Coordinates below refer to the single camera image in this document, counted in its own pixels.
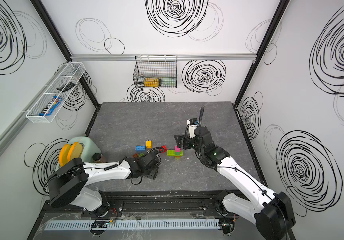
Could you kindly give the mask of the lime green long lego brick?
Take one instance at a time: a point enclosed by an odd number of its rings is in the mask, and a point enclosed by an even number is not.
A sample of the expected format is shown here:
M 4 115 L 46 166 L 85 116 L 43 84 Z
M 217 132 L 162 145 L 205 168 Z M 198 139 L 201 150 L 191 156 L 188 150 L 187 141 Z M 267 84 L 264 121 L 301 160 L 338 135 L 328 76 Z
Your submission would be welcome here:
M 175 150 L 167 150 L 167 156 L 179 158 L 183 156 L 183 151 L 176 152 Z

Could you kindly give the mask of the yellow lego brick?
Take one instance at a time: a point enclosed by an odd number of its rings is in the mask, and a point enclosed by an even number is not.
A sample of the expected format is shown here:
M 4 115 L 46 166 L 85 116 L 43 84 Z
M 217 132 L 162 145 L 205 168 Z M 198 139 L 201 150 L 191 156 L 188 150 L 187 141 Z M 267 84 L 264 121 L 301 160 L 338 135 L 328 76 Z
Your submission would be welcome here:
M 146 141 L 146 148 L 151 149 L 152 148 L 152 141 Z

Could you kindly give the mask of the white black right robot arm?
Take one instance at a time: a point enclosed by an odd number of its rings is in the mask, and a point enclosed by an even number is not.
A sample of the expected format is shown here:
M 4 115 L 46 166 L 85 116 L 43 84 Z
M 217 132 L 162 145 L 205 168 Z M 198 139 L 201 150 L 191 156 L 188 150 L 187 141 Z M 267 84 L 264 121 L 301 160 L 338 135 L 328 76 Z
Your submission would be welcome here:
M 205 107 L 200 108 L 199 117 L 187 121 L 185 133 L 175 135 L 176 145 L 185 150 L 195 150 L 198 160 L 207 168 L 227 178 L 246 198 L 233 193 L 220 198 L 221 206 L 253 223 L 266 240 L 281 240 L 289 236 L 295 226 L 293 206 L 284 193 L 276 193 L 245 171 L 222 147 L 217 146 L 202 118 Z

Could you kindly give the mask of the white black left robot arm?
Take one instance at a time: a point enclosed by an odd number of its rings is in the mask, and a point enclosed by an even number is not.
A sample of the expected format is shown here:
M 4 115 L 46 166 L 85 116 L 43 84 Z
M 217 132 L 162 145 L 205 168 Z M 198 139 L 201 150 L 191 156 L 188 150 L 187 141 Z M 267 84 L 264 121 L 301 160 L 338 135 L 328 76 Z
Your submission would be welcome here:
M 138 157 L 124 157 L 112 163 L 84 163 L 76 158 L 55 171 L 48 179 L 50 206 L 62 208 L 67 205 L 81 207 L 96 212 L 107 207 L 103 194 L 88 188 L 89 185 L 108 180 L 155 179 L 161 158 L 167 151 L 165 146 L 150 149 Z

